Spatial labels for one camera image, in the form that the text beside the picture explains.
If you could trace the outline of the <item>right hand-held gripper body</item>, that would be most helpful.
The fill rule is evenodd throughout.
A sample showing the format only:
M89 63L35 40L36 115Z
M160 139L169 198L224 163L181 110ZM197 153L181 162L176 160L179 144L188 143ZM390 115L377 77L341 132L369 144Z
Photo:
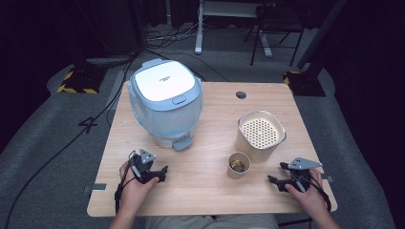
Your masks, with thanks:
M305 193L310 186L309 170L322 167L323 164L321 162L312 161L299 156L287 165L293 185L302 193Z

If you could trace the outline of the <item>brown paper cup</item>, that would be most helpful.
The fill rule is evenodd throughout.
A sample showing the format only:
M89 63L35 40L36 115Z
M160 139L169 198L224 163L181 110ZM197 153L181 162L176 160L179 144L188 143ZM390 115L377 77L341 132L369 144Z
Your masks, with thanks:
M239 179L250 169L250 158L241 152L233 153L227 160L227 174L232 179Z

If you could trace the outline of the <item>black yellow striped stand base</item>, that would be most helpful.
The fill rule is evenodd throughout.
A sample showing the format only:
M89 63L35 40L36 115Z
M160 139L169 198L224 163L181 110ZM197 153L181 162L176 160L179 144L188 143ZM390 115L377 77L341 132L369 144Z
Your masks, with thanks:
M106 69L90 67L86 70L71 67L58 87L59 93L98 94Z
M318 78L311 77L304 72L285 72L283 80L295 96L324 97L326 95Z

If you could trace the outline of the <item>black chair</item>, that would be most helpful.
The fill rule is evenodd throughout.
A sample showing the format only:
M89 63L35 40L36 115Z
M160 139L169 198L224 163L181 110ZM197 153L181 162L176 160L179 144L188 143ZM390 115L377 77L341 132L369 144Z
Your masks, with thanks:
M296 11L283 0L264 0L262 5L256 7L255 15L255 24L250 28L245 37L246 41L253 29L256 29L250 65L253 65L254 63L255 54L258 48L271 48L268 44L259 44L259 41L263 36L271 33L284 35L279 41L279 46L282 49L293 49L293 54L289 62L289 65L292 65L305 30ZM284 40L291 33L298 33L296 44L294 46L282 46Z

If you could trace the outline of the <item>white desk frame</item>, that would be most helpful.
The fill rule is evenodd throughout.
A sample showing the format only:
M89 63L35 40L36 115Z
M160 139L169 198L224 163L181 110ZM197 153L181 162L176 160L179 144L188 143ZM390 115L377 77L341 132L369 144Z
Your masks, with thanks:
M203 52L203 20L206 16L254 18L258 6L258 3L199 0L198 31L194 53L201 54Z

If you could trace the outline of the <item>black slanted stand pole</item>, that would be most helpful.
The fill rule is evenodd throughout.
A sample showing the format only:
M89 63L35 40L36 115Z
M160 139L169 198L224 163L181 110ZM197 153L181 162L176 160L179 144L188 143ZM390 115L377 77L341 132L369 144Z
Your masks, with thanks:
M297 63L296 67L302 70L307 63L312 63L313 58L315 56L316 50L320 47L320 44L329 31L330 27L332 26L335 19L338 17L340 11L344 8L348 0L336 0L333 7L331 8L329 14L327 15L325 21L321 25L318 32L313 37L312 41L310 42L308 48L304 52L303 56Z

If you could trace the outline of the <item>person's left hand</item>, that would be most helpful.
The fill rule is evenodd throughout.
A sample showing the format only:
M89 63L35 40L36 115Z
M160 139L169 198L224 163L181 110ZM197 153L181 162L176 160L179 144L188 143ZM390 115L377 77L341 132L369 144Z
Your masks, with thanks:
M124 162L119 169L120 177L123 179L123 189L119 201L119 211L135 214L148 197L149 192L160 182L158 177L152 178L145 184L140 183L129 167Z

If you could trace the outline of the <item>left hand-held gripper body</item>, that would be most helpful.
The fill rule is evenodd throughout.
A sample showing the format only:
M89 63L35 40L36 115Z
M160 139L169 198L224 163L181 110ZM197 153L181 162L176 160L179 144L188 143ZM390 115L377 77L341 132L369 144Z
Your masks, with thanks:
M129 155L129 163L135 178L142 184L147 183L154 177L160 177L160 171L152 171L152 165L157 157L140 149L139 153L133 151Z

